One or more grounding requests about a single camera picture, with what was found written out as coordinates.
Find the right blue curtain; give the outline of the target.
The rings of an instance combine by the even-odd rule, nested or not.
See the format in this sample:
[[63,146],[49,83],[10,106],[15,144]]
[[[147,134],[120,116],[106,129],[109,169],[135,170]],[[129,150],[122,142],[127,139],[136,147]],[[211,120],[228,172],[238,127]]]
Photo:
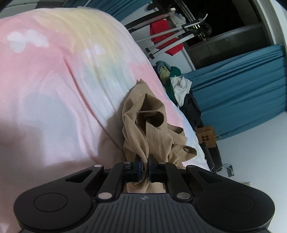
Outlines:
[[185,73],[205,126],[226,139],[286,111],[286,49],[273,45]]

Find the left blue curtain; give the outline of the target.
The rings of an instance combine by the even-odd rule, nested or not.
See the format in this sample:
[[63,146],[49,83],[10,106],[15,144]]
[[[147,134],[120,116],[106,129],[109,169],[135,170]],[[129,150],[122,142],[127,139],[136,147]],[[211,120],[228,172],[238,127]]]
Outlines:
[[85,7],[98,9],[121,21],[149,2],[149,0],[90,1]]

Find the pastel tie-dye bed sheet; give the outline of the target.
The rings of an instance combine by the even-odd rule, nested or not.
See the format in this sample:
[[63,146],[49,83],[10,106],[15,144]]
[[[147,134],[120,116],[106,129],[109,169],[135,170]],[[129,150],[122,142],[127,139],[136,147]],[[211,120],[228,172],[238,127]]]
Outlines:
[[122,108],[140,80],[197,150],[187,164],[207,169],[187,119],[114,17],[41,8],[1,19],[1,232],[19,232],[13,206],[24,191],[126,159]]

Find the black clothes pile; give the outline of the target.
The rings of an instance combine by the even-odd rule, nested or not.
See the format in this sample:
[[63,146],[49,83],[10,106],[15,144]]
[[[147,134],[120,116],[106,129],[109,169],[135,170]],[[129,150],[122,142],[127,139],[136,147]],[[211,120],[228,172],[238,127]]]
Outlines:
[[186,94],[180,110],[183,112],[193,130],[201,124],[202,113],[192,92]]

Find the white garment on pile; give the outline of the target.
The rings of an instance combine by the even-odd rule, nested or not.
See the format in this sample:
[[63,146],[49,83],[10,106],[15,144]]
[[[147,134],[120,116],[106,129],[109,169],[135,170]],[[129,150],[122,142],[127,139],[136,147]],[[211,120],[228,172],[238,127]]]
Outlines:
[[178,103],[177,106],[180,108],[184,104],[185,96],[189,94],[192,82],[184,76],[171,78],[171,82],[173,84],[173,91]]

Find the garment steamer stand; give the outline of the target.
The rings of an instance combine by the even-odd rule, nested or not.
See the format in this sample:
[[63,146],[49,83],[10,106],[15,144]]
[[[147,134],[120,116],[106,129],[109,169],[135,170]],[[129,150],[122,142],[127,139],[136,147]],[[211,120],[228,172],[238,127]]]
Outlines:
[[150,35],[148,37],[144,37],[142,39],[138,39],[135,42],[140,43],[146,40],[151,40],[160,36],[164,36],[167,34],[171,34],[167,38],[161,40],[158,43],[154,43],[151,47],[146,47],[144,52],[148,59],[155,59],[159,55],[166,53],[167,51],[173,49],[174,47],[183,44],[189,39],[192,39],[198,35],[209,35],[211,33],[211,27],[205,23],[208,14],[204,16],[204,18],[199,18],[198,20],[186,23],[181,26],[168,29],[163,32],[159,32],[154,35]]

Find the black sofa chair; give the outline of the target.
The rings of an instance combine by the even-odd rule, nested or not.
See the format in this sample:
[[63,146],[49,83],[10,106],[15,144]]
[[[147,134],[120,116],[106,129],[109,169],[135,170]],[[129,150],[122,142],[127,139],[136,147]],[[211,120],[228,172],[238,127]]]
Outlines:
[[214,148],[208,148],[205,143],[201,143],[200,147],[204,153],[204,157],[207,161],[209,169],[215,173],[216,170],[222,166],[222,159],[218,145],[216,145]]

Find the green garment on pile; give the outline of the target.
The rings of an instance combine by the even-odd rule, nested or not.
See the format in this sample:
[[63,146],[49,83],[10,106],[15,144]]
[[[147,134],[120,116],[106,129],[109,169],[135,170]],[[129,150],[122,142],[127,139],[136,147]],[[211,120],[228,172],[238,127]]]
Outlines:
[[182,72],[179,68],[175,66],[171,66],[168,68],[167,66],[163,66],[164,68],[164,77],[163,77],[163,87],[165,88],[166,94],[170,98],[170,100],[175,104],[178,105],[175,94],[173,91],[173,84],[171,82],[171,78],[179,77],[182,75]]

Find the blue curtain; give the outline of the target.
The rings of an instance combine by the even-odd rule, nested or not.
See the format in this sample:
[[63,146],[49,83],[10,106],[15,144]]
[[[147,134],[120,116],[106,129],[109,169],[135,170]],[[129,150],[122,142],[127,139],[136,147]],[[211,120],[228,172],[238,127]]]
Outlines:
[[98,9],[121,21],[149,2],[149,0],[90,1],[85,7]]
[[226,139],[286,111],[286,49],[273,45],[185,73],[205,126]]

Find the tan printed t-shirt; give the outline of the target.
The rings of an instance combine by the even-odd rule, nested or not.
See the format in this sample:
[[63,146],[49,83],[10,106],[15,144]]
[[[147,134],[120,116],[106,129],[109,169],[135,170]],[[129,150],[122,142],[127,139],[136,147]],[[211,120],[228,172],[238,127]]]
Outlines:
[[168,124],[165,105],[155,97],[143,80],[134,86],[122,110],[124,154],[130,162],[140,156],[143,173],[147,174],[148,157],[157,162],[168,162],[183,169],[186,162],[197,155],[187,145],[181,127]]

